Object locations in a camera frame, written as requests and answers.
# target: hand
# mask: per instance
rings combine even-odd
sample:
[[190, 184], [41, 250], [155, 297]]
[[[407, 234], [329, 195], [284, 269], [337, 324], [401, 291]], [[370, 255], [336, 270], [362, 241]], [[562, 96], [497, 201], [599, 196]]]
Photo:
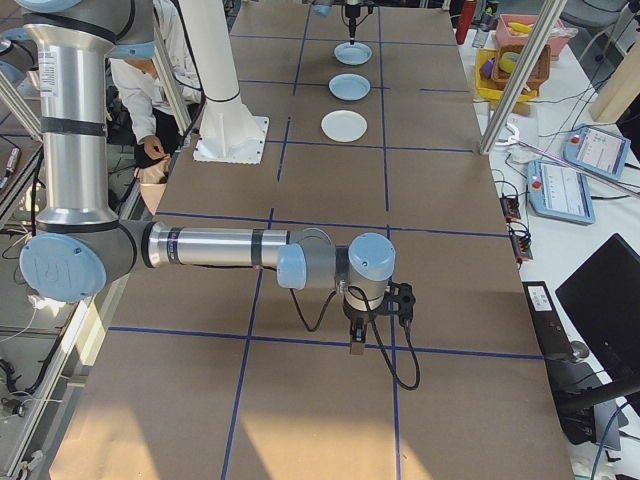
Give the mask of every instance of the hand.
[[162, 160], [169, 155], [165, 153], [162, 142], [155, 135], [148, 135], [142, 140], [144, 144], [144, 153], [152, 160]]
[[158, 78], [158, 71], [151, 60], [125, 60], [132, 67], [137, 68], [142, 73], [151, 75], [152, 78]]

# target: white shirt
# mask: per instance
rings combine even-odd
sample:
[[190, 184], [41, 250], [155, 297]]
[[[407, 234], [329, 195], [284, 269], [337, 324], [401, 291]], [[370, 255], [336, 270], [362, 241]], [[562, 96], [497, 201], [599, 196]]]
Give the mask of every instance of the white shirt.
[[[189, 55], [187, 42], [182, 30], [182, 22], [176, 7], [169, 0], [153, 0], [158, 14], [160, 34], [164, 40], [173, 74], [178, 80], [178, 88], [187, 104], [200, 102], [200, 91], [180, 85], [184, 83], [199, 87], [198, 75]], [[151, 75], [132, 67], [124, 60], [111, 60], [113, 83], [120, 92], [122, 103], [131, 114], [133, 133], [138, 143], [156, 133], [156, 119], [152, 109], [173, 115], [167, 102], [162, 85]]]

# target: yellow container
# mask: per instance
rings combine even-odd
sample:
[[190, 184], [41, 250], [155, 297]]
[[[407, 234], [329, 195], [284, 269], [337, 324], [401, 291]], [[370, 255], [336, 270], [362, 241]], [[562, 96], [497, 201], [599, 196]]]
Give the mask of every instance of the yellow container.
[[[489, 50], [486, 48], [479, 48], [478, 53], [476, 54], [476, 90], [478, 91], [478, 95], [487, 100], [500, 100], [504, 93], [498, 88], [493, 80], [485, 78], [480, 72], [482, 65], [484, 65], [487, 60], [495, 58], [495, 56], [495, 50]], [[518, 102], [528, 102], [529, 100], [536, 98], [538, 95], [539, 93], [537, 90], [531, 90], [530, 92], [520, 95], [518, 97]]]

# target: person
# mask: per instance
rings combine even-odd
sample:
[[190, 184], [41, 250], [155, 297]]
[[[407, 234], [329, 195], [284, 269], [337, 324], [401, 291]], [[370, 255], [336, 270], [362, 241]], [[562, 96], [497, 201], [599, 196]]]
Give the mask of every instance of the person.
[[[153, 6], [173, 75], [189, 113], [193, 115], [201, 101], [200, 86], [180, 14], [170, 0], [153, 0]], [[164, 184], [169, 160], [179, 147], [181, 137], [153, 61], [112, 59], [111, 75], [122, 103], [131, 115], [137, 142], [134, 148], [136, 177], [141, 186]], [[153, 199], [148, 199], [141, 188], [142, 197], [152, 213], [160, 201], [156, 198], [159, 192], [164, 192], [164, 186], [158, 187]]]

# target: pink container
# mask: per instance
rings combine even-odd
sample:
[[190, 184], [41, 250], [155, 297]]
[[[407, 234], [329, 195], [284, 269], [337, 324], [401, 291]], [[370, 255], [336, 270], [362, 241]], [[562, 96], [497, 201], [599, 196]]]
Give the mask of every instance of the pink container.
[[[500, 18], [498, 19], [498, 27], [496, 28], [496, 42], [499, 46], [524, 45], [529, 37], [511, 35], [507, 24], [516, 22], [524, 25], [531, 25], [532, 23], [535, 23], [537, 19], [537, 15], [500, 15]], [[558, 20], [558, 27], [564, 27], [564, 24], [560, 20]], [[564, 46], [569, 43], [569, 40], [569, 37], [551, 37], [547, 42], [547, 45], [551, 47], [551, 58], [557, 60], [558, 55], [560, 55]]]

